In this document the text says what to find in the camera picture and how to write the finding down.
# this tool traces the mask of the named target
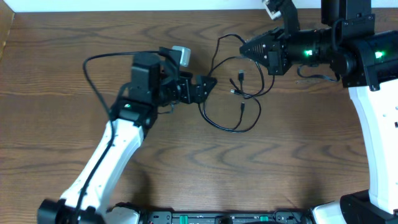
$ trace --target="green led light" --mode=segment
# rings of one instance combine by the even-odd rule
[[[375,52],[376,58],[381,58],[384,56],[384,52]]]
[[[305,56],[311,56],[312,55],[312,50],[305,50],[304,51]]]

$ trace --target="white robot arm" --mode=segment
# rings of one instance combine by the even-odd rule
[[[349,88],[358,112],[368,155],[370,202],[387,213],[398,208],[398,80],[382,83],[379,91],[367,86]],[[340,201],[313,209],[318,224],[345,224]]]
[[[106,215],[109,199],[120,175],[122,174],[122,171],[131,156],[141,146],[144,140],[142,126],[134,126],[134,122],[132,121],[119,118],[116,121],[113,121],[113,126],[116,130],[113,146],[97,168],[81,204],[82,210],[86,210],[88,207],[93,207],[96,210],[96,213],[99,213],[103,217]],[[103,138],[93,156],[88,161],[86,167],[83,169],[77,180],[60,197],[60,199],[66,200],[66,206],[71,208],[76,207],[80,190],[89,173],[93,170],[94,165],[97,163],[108,145],[111,135],[110,121],[108,121]]]

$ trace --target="black metal bracket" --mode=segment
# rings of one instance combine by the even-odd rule
[[[180,101],[182,103],[203,103],[207,100],[210,92],[217,84],[217,79],[207,76],[197,75],[197,84],[192,84],[193,75],[182,72],[178,84],[181,87]]]
[[[342,18],[350,21],[372,14],[371,0],[322,0],[322,23],[328,26]]]
[[[292,0],[266,0],[266,4],[271,12],[280,11],[282,14],[285,38],[300,30],[299,15]]]
[[[351,39],[374,35],[375,14],[348,19],[342,22],[340,39]]]
[[[292,64],[287,60],[284,30],[270,30],[240,47],[241,55],[260,63],[269,75],[285,75]]]

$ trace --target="wire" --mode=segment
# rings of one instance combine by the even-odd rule
[[[88,82],[88,84],[90,84],[90,87],[93,89],[95,95],[98,97],[99,102],[101,103],[102,107],[105,110],[105,113],[108,115],[108,119],[109,119],[109,123],[111,125],[111,139],[108,142],[108,145],[106,146],[104,152],[102,153],[101,157],[98,159],[97,163],[94,165],[94,168],[91,170],[90,174],[88,175],[83,187],[80,190],[80,194],[79,194],[79,198],[76,204],[76,210],[75,210],[75,214],[73,217],[73,220],[75,222],[78,221],[78,218],[80,216],[80,211],[81,211],[81,204],[83,202],[83,197],[86,195],[86,191],[87,188],[89,186],[90,180],[93,178],[96,170],[98,169],[98,167],[100,166],[101,162],[103,161],[103,159],[105,158],[106,154],[108,153],[109,149],[111,148],[111,146],[113,145],[113,141],[114,141],[114,137],[115,137],[115,128],[112,124],[112,119],[111,119],[111,113],[110,113],[110,108],[108,107],[108,105],[106,104],[102,94],[98,91],[98,89],[95,87],[95,84],[93,83],[93,81],[91,80],[91,78],[88,75],[87,72],[87,63],[90,60],[93,59],[97,59],[97,58],[103,58],[103,57],[112,57],[112,56],[121,56],[121,55],[136,55],[136,54],[140,54],[140,53],[153,53],[153,54],[158,54],[158,51],[140,51],[140,52],[118,52],[118,53],[110,53],[110,54],[102,54],[102,55],[95,55],[92,57],[87,58],[84,62],[83,62],[83,73],[85,75],[86,81]],[[170,59],[173,63],[173,65],[177,66],[177,63],[168,56],[165,56],[168,59]],[[122,86],[122,88],[119,90],[118,93],[118,97],[121,96],[124,92],[124,90],[127,88],[129,83],[126,83]]]
[[[220,47],[220,40],[222,40],[222,39],[224,39],[224,38],[226,38],[226,37],[236,37],[237,39],[239,39],[239,40],[242,42],[242,44],[245,44],[245,43],[246,43],[246,41],[244,41],[244,39],[243,39],[240,35],[238,35],[238,34],[226,34],[226,35],[224,35],[224,36],[222,36],[222,37],[219,37],[219,38],[217,39],[216,52],[214,53],[213,59],[211,59],[211,68],[210,68],[210,70],[212,70],[213,67],[214,67],[214,60],[216,59],[216,56],[217,56],[217,53],[218,53],[218,49],[219,49],[219,47]]]
[[[337,83],[337,82],[340,81],[340,76],[339,76],[337,73],[335,73],[335,76],[336,76],[336,79],[335,79],[335,80],[332,79],[332,78],[330,78],[330,77],[327,76],[327,75],[310,75],[310,76],[303,76],[302,73],[301,73],[301,70],[303,69],[304,66],[308,66],[308,67],[311,67],[311,68],[318,67],[318,65],[316,65],[316,64],[315,64],[315,65],[306,65],[306,64],[303,64],[303,65],[298,66],[298,68],[297,68],[297,74],[298,74],[300,77],[302,77],[302,78],[320,78],[320,79],[323,79],[323,80],[326,80],[326,81],[329,81],[329,82],[335,82],[335,83]]]
[[[336,20],[336,21],[333,23],[332,27],[331,27],[331,47],[332,47],[333,51],[335,51],[335,52],[338,50],[338,49],[337,49],[338,44],[336,43],[336,30],[337,30],[337,25],[338,25],[339,22],[342,22],[342,21],[344,21],[344,19],[342,19],[342,18]]]
[[[177,104],[179,104],[178,101],[176,101],[176,102],[171,102],[171,103],[170,103],[171,110],[166,111],[166,112],[159,112],[158,114],[172,114],[172,113],[174,113],[175,105],[177,105]]]
[[[216,56],[217,56],[217,53],[218,53],[218,49],[220,48],[220,40],[222,40],[222,39],[224,39],[224,38],[227,38],[227,37],[236,37],[237,39],[239,39],[241,42],[242,42],[242,44],[245,44],[246,43],[246,41],[244,41],[244,39],[240,36],[240,35],[238,35],[238,34],[226,34],[226,35],[224,35],[224,36],[221,36],[221,37],[219,37],[218,39],[217,39],[217,46],[216,46],[216,51],[215,51],[215,53],[214,53],[214,56],[213,56],[213,58],[211,59],[211,68],[210,68],[210,72],[209,72],[209,74],[208,74],[208,76],[210,77],[211,76],[211,74],[213,73],[213,71],[216,69],[216,68],[214,68],[214,61],[215,61],[215,58],[216,58]],[[246,58],[246,57],[243,57],[243,56],[235,56],[235,58]],[[219,65],[221,65],[221,64],[223,64],[225,61],[227,61],[227,60],[229,60],[229,58],[227,58],[226,60],[224,60],[224,61],[222,61],[221,63],[219,63]],[[250,98],[252,98],[252,97],[255,97],[255,96],[260,96],[260,94],[264,91],[264,88],[265,88],[265,81],[264,81],[264,74],[263,74],[263,72],[262,72],[262,70],[261,70],[261,67],[260,67],[260,65],[258,64],[258,62],[255,62],[255,64],[256,64],[256,67],[257,67],[257,69],[259,70],[259,73],[260,73],[260,78],[261,78],[261,89],[256,93],[256,94],[253,94],[253,95],[250,95],[250,94],[247,94],[247,95],[249,95],[249,96],[247,96],[247,97],[245,97],[245,98],[247,98],[247,99],[250,99]]]
[[[260,102],[256,98],[252,98],[252,99],[254,101],[256,101],[256,103],[259,105],[259,114],[258,114],[256,120],[254,121],[254,123],[250,127],[246,128],[244,130],[238,130],[238,131],[235,130],[235,129],[224,128],[224,127],[216,124],[214,121],[212,121],[206,114],[206,107],[205,107],[206,103],[205,102],[203,103],[203,111],[200,108],[200,104],[198,104],[198,107],[199,107],[199,112],[200,112],[200,115],[202,116],[202,118],[205,119],[205,121],[207,121],[207,123],[211,124],[213,127],[218,128],[218,129],[223,130],[223,131],[227,131],[229,133],[245,133],[245,132],[248,132],[248,131],[252,130],[252,128],[255,127],[255,125],[259,121],[259,118],[260,118],[260,115],[261,115],[261,104],[260,104]]]
[[[246,42],[244,41],[244,39],[243,39],[242,37],[240,37],[239,35],[237,35],[237,34],[227,34],[227,35],[224,35],[224,36],[218,38],[218,40],[217,40],[217,46],[216,46],[216,50],[215,50],[215,54],[214,54],[213,58],[211,59],[211,68],[210,68],[210,71],[209,71],[209,73],[208,73],[208,77],[210,77],[210,76],[213,74],[213,72],[214,72],[219,66],[221,66],[223,63],[227,62],[228,60],[231,60],[231,59],[234,59],[234,58],[246,58],[246,57],[243,57],[243,56],[232,56],[232,57],[228,57],[228,58],[224,59],[224,60],[223,60],[222,62],[220,62],[218,65],[214,66],[214,61],[215,61],[215,58],[216,58],[216,56],[217,56],[218,50],[219,50],[219,48],[220,48],[220,40],[221,40],[221,39],[224,39],[224,38],[226,38],[226,37],[229,37],[229,36],[234,36],[234,37],[238,38],[243,44],[246,43]],[[261,78],[261,89],[260,89],[257,93],[255,93],[255,94],[253,94],[253,95],[250,95],[250,94],[248,94],[248,93],[245,93],[245,92],[243,91],[243,82],[239,81],[239,82],[240,82],[240,85],[241,85],[241,86],[240,86],[240,89],[239,89],[238,86],[236,86],[235,82],[234,82],[231,78],[229,79],[229,81],[231,82],[231,84],[235,87],[235,90],[232,90],[235,94],[241,95],[245,100],[253,99],[253,100],[258,104],[258,106],[259,106],[259,114],[258,114],[258,116],[257,116],[257,118],[256,118],[256,120],[255,120],[255,122],[254,122],[250,127],[248,127],[247,129],[236,130],[236,129],[240,126],[241,121],[242,121],[243,110],[241,110],[241,115],[240,115],[239,123],[238,123],[234,128],[222,127],[222,126],[216,124],[214,121],[212,121],[212,120],[208,117],[208,115],[206,114],[206,102],[203,102],[202,107],[200,106],[200,104],[198,104],[198,109],[199,109],[199,112],[200,112],[201,116],[203,117],[203,119],[205,119],[206,122],[208,122],[209,124],[211,124],[212,126],[218,128],[218,129],[221,129],[221,130],[227,131],[227,132],[231,132],[231,133],[244,133],[244,132],[250,131],[250,130],[257,124],[257,122],[258,122],[258,120],[259,120],[259,118],[260,118],[260,115],[261,115],[261,104],[260,104],[260,102],[258,101],[258,99],[256,99],[256,96],[263,96],[263,95],[267,94],[267,93],[272,89],[272,87],[274,86],[274,83],[275,83],[275,75],[274,75],[273,78],[272,78],[272,83],[271,83],[269,89],[268,89],[267,91],[264,92],[264,89],[265,89],[264,74],[263,74],[263,72],[262,72],[262,70],[261,70],[260,65],[259,65],[257,62],[255,62],[255,64],[256,64],[257,69],[259,70],[259,74],[260,74],[260,78]]]

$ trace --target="wooden table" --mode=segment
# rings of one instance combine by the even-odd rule
[[[398,10],[375,9],[377,31],[398,27]],[[299,10],[302,29],[323,27],[320,10]],[[45,198],[57,200],[96,148],[106,115],[83,78],[81,63],[108,52],[192,49],[189,71],[206,73],[216,38],[250,39],[281,25],[265,11],[79,12],[17,14],[0,65],[0,223],[35,222]],[[237,55],[222,42],[217,61]],[[111,104],[128,82],[132,58],[90,63],[90,74]],[[260,98],[258,125],[245,134],[211,127],[196,105],[160,116],[129,161],[111,204],[175,210],[308,208],[368,188],[359,120],[341,83],[301,80],[292,68]],[[242,101],[229,78],[245,69],[247,91],[260,87],[252,62],[223,65],[208,113],[232,126]],[[316,72],[331,75],[328,67]],[[246,102],[244,124],[257,115]]]

